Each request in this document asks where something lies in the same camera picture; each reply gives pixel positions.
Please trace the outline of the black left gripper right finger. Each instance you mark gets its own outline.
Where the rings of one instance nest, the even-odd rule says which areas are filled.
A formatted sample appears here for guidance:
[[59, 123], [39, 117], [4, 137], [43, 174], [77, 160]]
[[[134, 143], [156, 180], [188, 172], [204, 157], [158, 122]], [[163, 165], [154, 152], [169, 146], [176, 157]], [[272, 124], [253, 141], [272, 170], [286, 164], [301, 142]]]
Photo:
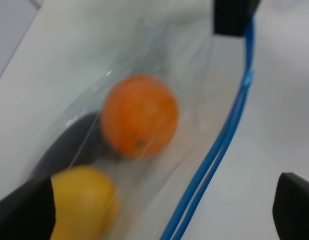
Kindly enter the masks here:
[[277, 182], [272, 216], [281, 240], [309, 240], [309, 182], [283, 172]]

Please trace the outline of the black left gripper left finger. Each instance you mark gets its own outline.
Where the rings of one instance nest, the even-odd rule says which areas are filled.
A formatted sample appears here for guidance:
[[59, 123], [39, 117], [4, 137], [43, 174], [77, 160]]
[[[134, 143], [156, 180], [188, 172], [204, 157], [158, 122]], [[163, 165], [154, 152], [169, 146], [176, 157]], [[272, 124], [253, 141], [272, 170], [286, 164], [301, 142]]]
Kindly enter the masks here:
[[32, 179], [0, 200], [0, 240], [49, 240], [55, 224], [50, 177]]

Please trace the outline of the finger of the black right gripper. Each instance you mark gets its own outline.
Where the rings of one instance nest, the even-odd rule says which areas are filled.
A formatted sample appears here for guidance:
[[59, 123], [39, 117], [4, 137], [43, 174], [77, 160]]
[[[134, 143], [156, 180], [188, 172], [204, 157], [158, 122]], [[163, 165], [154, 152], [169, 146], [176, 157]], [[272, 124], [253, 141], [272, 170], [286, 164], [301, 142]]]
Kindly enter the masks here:
[[260, 2], [260, 0], [214, 0], [213, 33], [227, 37], [242, 37]]

